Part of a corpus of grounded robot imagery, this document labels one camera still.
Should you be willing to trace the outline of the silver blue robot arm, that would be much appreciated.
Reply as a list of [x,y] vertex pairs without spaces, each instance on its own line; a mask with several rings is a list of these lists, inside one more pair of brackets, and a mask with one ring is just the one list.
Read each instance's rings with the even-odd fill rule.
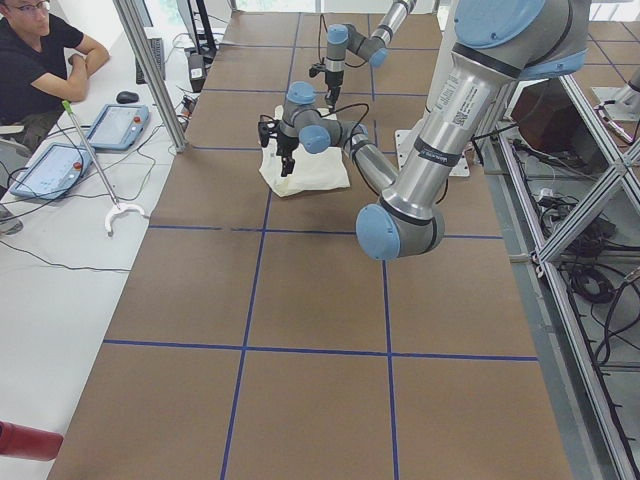
[[319,56],[319,61],[309,68],[309,76],[324,75],[324,99],[331,112],[335,110],[342,89],[347,53],[358,57],[361,65],[380,67],[388,57],[389,44],[415,6],[416,1],[394,1],[369,36],[359,32],[352,24],[331,24],[326,28],[325,55]]
[[420,255],[444,234],[437,195],[499,90],[512,82],[548,79],[579,70],[586,57],[586,1],[462,1],[449,29],[452,64],[403,166],[393,166],[359,122],[332,120],[316,106],[314,88],[289,87],[278,119],[262,117],[262,145],[274,144],[281,172],[293,153],[342,149],[377,193],[356,220],[362,250],[376,260]]

